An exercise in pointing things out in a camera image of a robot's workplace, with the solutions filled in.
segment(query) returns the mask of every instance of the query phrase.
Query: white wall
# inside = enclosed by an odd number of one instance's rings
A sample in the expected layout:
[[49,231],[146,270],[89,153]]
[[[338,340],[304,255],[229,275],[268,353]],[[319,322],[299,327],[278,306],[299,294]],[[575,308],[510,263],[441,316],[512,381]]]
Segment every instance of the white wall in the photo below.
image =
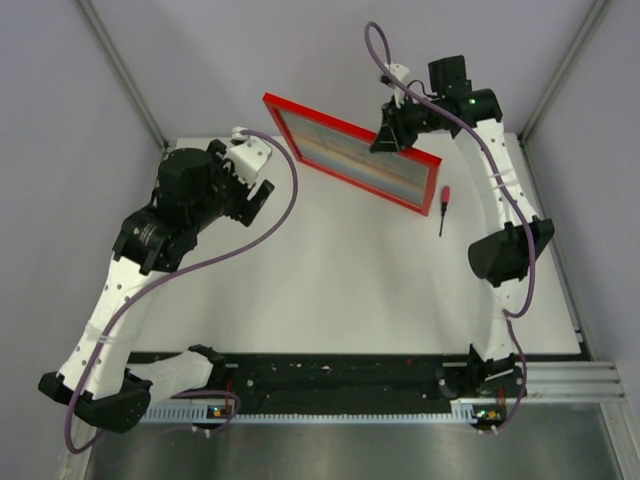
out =
[[69,0],[0,16],[0,476],[55,478],[63,407],[40,375],[69,354],[119,226],[159,153]]
[[591,343],[640,414],[640,2],[618,0],[530,143]]
[[390,96],[363,40],[380,22],[393,59],[464,54],[519,131],[592,0],[94,0],[165,135],[275,132],[265,91],[370,129]]

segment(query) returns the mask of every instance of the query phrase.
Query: black joint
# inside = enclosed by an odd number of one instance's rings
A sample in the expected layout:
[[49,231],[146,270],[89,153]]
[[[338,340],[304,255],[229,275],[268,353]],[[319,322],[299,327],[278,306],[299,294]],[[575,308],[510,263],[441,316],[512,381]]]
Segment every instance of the black joint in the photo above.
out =
[[209,146],[207,147],[207,152],[210,153],[211,155],[216,155],[219,158],[223,158],[227,153],[227,146],[224,144],[224,142],[216,138],[215,140],[211,140],[211,142],[209,143]]
[[386,75],[380,75],[380,83],[383,83],[387,86],[391,85],[391,79]]
[[212,348],[205,347],[204,345],[193,345],[189,347],[189,351],[202,355],[207,360],[209,360],[211,365],[213,365],[214,367],[224,366],[226,363],[226,360],[222,354],[216,352]]
[[[472,128],[482,120],[502,120],[495,94],[489,89],[472,89],[464,56],[431,62],[429,78],[431,90],[436,93],[432,103],[456,115]],[[382,83],[388,80],[384,76],[380,79]],[[438,130],[446,130],[455,137],[460,127],[422,104],[409,101],[396,107],[392,99],[382,107],[382,127],[370,151],[400,152],[412,147],[419,133]]]
[[242,223],[245,227],[251,225],[253,223],[253,220],[256,218],[256,215],[258,215],[258,212],[260,212],[265,202],[274,190],[275,186],[273,185],[273,183],[268,180],[262,182],[262,185],[260,185],[260,188],[258,188],[256,194],[250,200],[248,200],[240,210],[238,218],[238,220],[240,220],[240,223]]
[[[536,260],[555,233],[551,219],[537,220],[529,224],[533,233]],[[511,222],[499,232],[478,240],[467,252],[473,273],[486,279],[494,287],[517,278],[522,280],[529,269],[529,248],[524,227],[514,227]]]
[[[45,373],[40,379],[38,390],[57,403],[68,405],[73,392],[63,381],[62,375]],[[93,400],[92,395],[85,392],[78,399],[74,413],[94,427],[125,433],[136,426],[147,411],[151,402],[149,389],[152,385],[150,381],[140,380],[126,370],[119,393]]]
[[469,347],[469,356],[467,357],[467,384],[475,390],[481,389],[487,382],[487,378],[499,378],[502,375],[509,374],[513,371],[515,364],[516,357],[514,354],[499,360],[485,362],[471,345]]

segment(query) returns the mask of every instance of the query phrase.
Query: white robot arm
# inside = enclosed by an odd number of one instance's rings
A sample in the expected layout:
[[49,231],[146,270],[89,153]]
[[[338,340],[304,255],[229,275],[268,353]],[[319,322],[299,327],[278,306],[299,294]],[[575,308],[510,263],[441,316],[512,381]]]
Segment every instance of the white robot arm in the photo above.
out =
[[[467,386],[477,389],[483,382],[513,371],[514,345],[505,310],[513,312],[522,305],[523,293],[527,292],[527,282],[522,281],[530,265],[525,227],[531,230],[537,258],[554,234],[553,222],[540,220],[526,198],[506,148],[502,112],[495,94],[488,89],[472,89],[463,56],[429,64],[434,92],[430,104],[435,108],[409,98],[406,86],[399,87],[404,82],[398,77],[391,81],[385,76],[387,72],[394,76],[394,72],[401,72],[403,78],[409,78],[407,68],[397,64],[384,67],[386,72],[380,80],[394,88],[394,94],[382,107],[382,126],[371,151],[402,151],[413,145],[419,133],[447,130],[464,154],[479,190],[487,236],[469,247],[468,256],[471,269],[484,281],[466,380],[471,383]],[[402,102],[397,101],[399,95],[404,95]],[[461,119],[471,132],[443,113]],[[495,166],[481,150],[478,138],[487,145]],[[503,198],[505,189],[521,215]]]
[[126,368],[127,360],[159,288],[124,312],[107,337],[105,327],[138,292],[175,272],[197,235],[211,222],[228,216],[249,226],[273,191],[264,181],[255,194],[258,173],[271,156],[261,139],[233,130],[234,144],[214,140],[207,151],[178,149],[158,169],[151,202],[129,216],[114,245],[107,280],[73,352],[57,372],[43,375],[38,388],[68,404],[97,343],[102,349],[82,391],[76,415],[115,432],[132,428],[149,405],[180,392],[206,386],[223,359],[195,346],[149,365]]

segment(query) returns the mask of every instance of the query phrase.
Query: white surface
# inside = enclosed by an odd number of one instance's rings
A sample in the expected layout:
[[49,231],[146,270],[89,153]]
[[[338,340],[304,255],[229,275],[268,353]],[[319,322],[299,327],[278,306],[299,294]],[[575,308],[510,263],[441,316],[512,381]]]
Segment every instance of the white surface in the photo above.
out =
[[636,415],[639,22],[640,2],[613,2],[529,145],[590,346],[615,360]]
[[149,198],[159,152],[74,2],[3,5],[0,476],[52,479],[64,407],[36,387],[80,337],[122,220]]
[[[480,284],[466,252],[481,237],[484,219],[452,139],[430,135],[419,146],[443,157],[439,186],[451,186],[442,238],[437,205],[425,218],[298,165],[298,204],[281,230],[251,252],[167,285],[135,348],[202,343],[222,352],[466,353]],[[517,149],[512,154],[522,166]],[[262,174],[276,190],[254,225],[214,222],[184,265],[244,245],[274,223],[291,192],[275,150]],[[577,352],[548,252],[538,271],[533,308],[515,322],[522,345],[528,353]]]
[[592,0],[93,0],[164,134],[277,129],[265,91],[371,130],[391,90],[363,30],[382,25],[392,61],[428,85],[427,63],[463,54],[519,131]]

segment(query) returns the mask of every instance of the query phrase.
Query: metal frame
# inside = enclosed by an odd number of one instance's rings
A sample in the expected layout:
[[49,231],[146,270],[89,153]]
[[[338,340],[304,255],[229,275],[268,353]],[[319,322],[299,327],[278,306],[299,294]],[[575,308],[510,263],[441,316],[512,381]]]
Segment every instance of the metal frame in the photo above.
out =
[[538,100],[536,108],[533,110],[533,113],[529,117],[529,120],[527,120],[522,133],[519,135],[523,142],[527,142],[531,138],[531,135],[533,135],[533,132],[544,117],[544,114],[557,98],[558,93],[562,90],[567,78],[571,75],[577,60],[587,47],[589,40],[595,34],[596,30],[602,23],[602,20],[609,12],[609,8],[612,4],[612,0],[595,0],[591,5],[591,8],[587,12],[576,36],[556,67],[553,75],[551,76],[551,80],[542,94],[542,97]]
[[[141,423],[164,424],[220,424],[225,419],[209,418],[211,403],[224,404],[224,401],[212,399],[208,403],[196,403],[191,401],[175,401],[154,405],[147,410],[141,419]],[[238,415],[234,423],[249,425],[300,425],[300,424],[340,424],[340,425],[383,425],[383,424],[433,424],[433,423],[464,423],[473,424],[477,419],[473,413],[473,407],[469,404],[452,404],[451,413],[420,413],[407,415],[299,415],[299,414],[274,414],[274,415]]]
[[153,117],[151,110],[147,106],[147,103],[144,101],[144,97],[133,80],[131,72],[124,63],[124,60],[122,60],[113,40],[111,40],[111,36],[105,28],[104,23],[102,23],[102,19],[93,6],[93,3],[91,0],[73,0],[73,2],[78,7],[78,11],[93,34],[98,47],[102,50],[107,63],[111,67],[113,74],[122,87],[122,91],[129,99],[131,107],[140,118],[140,121],[147,129],[156,145],[158,145],[158,148],[163,152],[166,151],[169,144],[163,135],[162,130],[160,130],[160,126]]
[[[112,68],[114,75],[118,79],[124,93],[129,99],[132,108],[140,117],[145,128],[154,139],[158,147],[163,153],[166,152],[168,142],[165,139],[158,123],[148,108],[139,88],[135,84],[129,69],[126,67],[122,57],[116,49],[107,29],[100,19],[98,12],[93,6],[91,0],[74,0],[80,14],[87,23],[88,28],[94,35],[96,42],[103,51],[107,62]],[[535,132],[536,127],[548,111],[550,105],[557,98],[567,77],[571,74],[580,54],[587,47],[589,40],[593,37],[598,26],[608,12],[611,0],[595,0],[580,27],[577,35],[571,43],[569,49],[564,55],[562,61],[556,68],[554,75],[548,83],[548,86],[537,103],[537,106],[527,121],[527,124],[519,135],[520,146],[525,154],[525,164],[531,178],[531,183],[536,191],[540,207],[544,213],[547,210],[538,194],[538,182],[535,170],[527,156],[526,142]],[[560,280],[565,294],[565,298],[569,303],[569,309],[572,319],[579,329],[585,326],[579,322],[579,312],[574,296],[571,292],[570,281],[566,275],[563,261],[564,255],[557,244],[553,244],[552,253],[554,261],[560,272]],[[529,396],[524,400],[527,403],[576,403],[589,402],[599,403],[602,408],[604,421],[611,437],[613,453],[619,462],[624,478],[640,479],[640,441],[638,440],[638,430],[634,423],[634,419],[626,401],[620,379],[612,362],[531,362],[529,364]],[[454,404],[453,409],[456,412],[467,411],[469,404],[479,404],[478,399],[458,399],[457,406]],[[167,408],[164,405],[156,408]],[[420,416],[416,418],[406,419],[408,421],[420,421]],[[240,421],[255,421],[256,419],[245,419],[239,416]],[[278,422],[287,419],[275,419]],[[295,418],[299,421],[316,421],[313,418]],[[378,418],[365,418],[366,422],[379,420]],[[95,429],[88,427],[79,421],[76,422],[76,440],[89,439],[95,432]],[[66,454],[63,456],[62,470],[60,478],[82,478],[88,463],[89,451],[83,455],[71,456]]]

